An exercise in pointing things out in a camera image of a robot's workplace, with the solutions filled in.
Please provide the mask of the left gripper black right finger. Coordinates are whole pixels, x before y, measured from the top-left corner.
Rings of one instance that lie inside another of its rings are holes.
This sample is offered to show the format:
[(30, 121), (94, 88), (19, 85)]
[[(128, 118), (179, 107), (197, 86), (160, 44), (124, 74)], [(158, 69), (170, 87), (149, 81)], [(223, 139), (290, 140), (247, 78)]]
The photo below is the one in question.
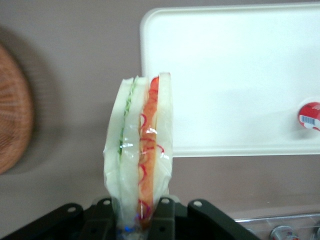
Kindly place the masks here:
[(160, 199), (149, 229), (150, 240), (257, 240), (258, 237), (204, 199), (187, 206)]

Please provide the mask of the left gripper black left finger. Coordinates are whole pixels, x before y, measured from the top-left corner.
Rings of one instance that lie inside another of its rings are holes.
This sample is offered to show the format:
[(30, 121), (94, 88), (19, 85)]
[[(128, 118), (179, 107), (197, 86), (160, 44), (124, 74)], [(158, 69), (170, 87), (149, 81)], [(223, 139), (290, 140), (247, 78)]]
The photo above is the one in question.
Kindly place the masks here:
[(84, 209), (71, 202), (4, 236), (3, 240), (115, 240), (116, 220), (110, 198)]

